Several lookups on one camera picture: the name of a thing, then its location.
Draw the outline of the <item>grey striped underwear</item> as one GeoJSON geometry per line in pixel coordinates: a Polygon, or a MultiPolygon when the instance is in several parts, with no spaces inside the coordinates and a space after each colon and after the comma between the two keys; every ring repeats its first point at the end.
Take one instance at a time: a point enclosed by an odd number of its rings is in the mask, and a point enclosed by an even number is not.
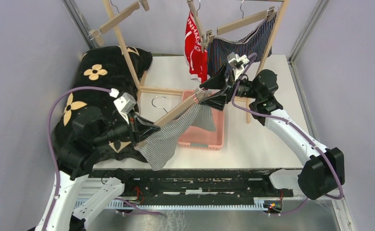
{"type": "Polygon", "coordinates": [[[191,126],[215,131],[212,108],[195,103],[177,119],[168,122],[160,131],[137,145],[136,150],[142,154],[152,170],[159,171],[174,156],[178,139],[191,126]]]}

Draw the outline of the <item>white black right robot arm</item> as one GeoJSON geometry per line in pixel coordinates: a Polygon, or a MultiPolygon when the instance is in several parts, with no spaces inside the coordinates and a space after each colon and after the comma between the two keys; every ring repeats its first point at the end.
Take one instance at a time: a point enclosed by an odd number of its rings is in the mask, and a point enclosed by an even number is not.
{"type": "Polygon", "coordinates": [[[328,148],[306,133],[289,116],[277,101],[277,74],[269,69],[261,70],[253,80],[246,74],[236,77],[233,72],[226,78],[224,66],[215,76],[200,84],[201,88],[216,93],[200,100],[200,104],[222,111],[232,103],[275,133],[298,157],[303,169],[297,176],[300,190],[311,200],[321,196],[342,199],[345,183],[344,154],[328,148]]]}

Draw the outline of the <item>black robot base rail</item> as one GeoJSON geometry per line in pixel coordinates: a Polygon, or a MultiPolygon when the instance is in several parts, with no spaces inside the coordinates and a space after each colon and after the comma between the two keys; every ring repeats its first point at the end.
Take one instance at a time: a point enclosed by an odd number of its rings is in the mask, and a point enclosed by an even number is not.
{"type": "Polygon", "coordinates": [[[121,199],[136,200],[141,209],[267,210],[268,203],[294,196],[269,179],[275,169],[109,169],[93,170],[79,193],[80,205],[109,177],[125,180],[121,199]]]}

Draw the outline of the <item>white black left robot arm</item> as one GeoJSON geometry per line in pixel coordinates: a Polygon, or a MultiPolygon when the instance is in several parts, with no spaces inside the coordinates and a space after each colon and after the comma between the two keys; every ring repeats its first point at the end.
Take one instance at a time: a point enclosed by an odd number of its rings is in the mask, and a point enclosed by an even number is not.
{"type": "Polygon", "coordinates": [[[34,231],[86,231],[98,215],[121,194],[133,193],[135,184],[127,177],[110,177],[90,199],[75,207],[83,184],[101,159],[102,145],[125,138],[131,144],[160,131],[153,122],[127,112],[128,121],[109,123],[98,107],[80,111],[72,122],[72,132],[62,147],[51,148],[57,164],[53,192],[34,231]]]}

